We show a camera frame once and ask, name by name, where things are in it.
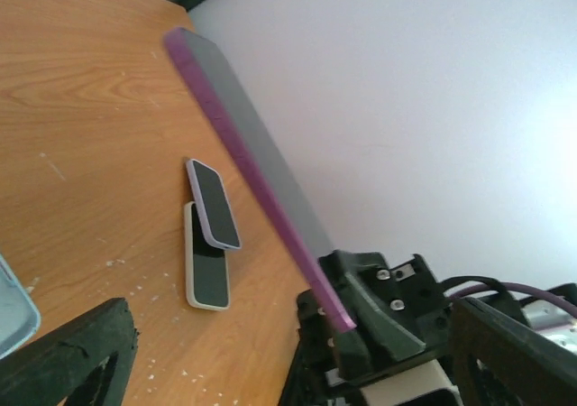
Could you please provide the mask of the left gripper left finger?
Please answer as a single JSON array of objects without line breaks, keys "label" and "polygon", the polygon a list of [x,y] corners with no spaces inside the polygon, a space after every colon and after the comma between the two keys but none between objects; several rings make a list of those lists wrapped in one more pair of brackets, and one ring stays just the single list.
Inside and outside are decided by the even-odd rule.
[{"label": "left gripper left finger", "polygon": [[138,336],[127,300],[107,300],[3,358],[1,403],[120,405]]}]

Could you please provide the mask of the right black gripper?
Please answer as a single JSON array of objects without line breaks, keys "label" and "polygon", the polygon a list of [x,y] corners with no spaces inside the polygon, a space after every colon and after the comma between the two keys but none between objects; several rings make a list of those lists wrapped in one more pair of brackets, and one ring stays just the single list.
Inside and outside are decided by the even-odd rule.
[{"label": "right black gripper", "polygon": [[379,253],[334,251],[319,264],[339,308],[322,308],[312,291],[298,295],[282,404],[365,405],[363,389],[446,356],[449,303],[421,255],[389,267]]}]

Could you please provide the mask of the light blue phone case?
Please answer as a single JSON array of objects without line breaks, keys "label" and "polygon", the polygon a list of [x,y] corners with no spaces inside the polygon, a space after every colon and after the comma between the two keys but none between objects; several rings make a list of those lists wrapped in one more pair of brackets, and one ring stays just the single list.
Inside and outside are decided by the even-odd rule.
[{"label": "light blue phone case", "polygon": [[41,314],[13,270],[1,257],[1,358],[25,344],[41,324]]}]

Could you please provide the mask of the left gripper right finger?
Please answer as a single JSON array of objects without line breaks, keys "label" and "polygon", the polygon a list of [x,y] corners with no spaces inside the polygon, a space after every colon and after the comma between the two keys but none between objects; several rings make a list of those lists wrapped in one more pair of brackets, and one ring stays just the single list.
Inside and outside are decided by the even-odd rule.
[{"label": "left gripper right finger", "polygon": [[487,369],[522,405],[574,405],[576,355],[484,302],[457,300],[451,316],[454,379],[465,405],[498,397]]}]

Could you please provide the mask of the phone in lilac case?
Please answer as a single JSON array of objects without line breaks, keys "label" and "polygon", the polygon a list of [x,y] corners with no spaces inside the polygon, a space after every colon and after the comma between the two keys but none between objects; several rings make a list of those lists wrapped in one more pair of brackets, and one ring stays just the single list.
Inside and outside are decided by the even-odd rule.
[{"label": "phone in lilac case", "polygon": [[239,250],[241,239],[219,173],[196,159],[186,161],[201,230],[207,243],[224,250]]}]

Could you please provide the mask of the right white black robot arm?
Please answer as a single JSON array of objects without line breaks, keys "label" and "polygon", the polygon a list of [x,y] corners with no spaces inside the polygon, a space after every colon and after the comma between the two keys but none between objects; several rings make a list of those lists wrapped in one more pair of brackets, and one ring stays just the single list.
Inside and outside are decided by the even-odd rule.
[{"label": "right white black robot arm", "polygon": [[282,405],[573,405],[576,287],[482,276],[439,281],[420,255],[321,258],[353,318],[339,331],[313,291],[297,298],[298,345]]}]

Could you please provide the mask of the purple phone black screen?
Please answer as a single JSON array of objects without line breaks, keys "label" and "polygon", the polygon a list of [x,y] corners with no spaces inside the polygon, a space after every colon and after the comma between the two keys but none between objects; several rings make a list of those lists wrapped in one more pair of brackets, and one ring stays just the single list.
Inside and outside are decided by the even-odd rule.
[{"label": "purple phone black screen", "polygon": [[320,258],[335,249],[233,67],[208,39],[177,27],[163,44],[333,328],[356,327]]}]

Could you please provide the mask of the phone in white case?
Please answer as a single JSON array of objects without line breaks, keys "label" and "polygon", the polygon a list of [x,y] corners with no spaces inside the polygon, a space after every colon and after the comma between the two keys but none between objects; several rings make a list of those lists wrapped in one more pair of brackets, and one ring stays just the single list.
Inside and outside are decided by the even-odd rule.
[{"label": "phone in white case", "polygon": [[230,284],[226,254],[209,245],[202,233],[196,204],[184,206],[185,289],[188,304],[197,309],[229,309]]}]

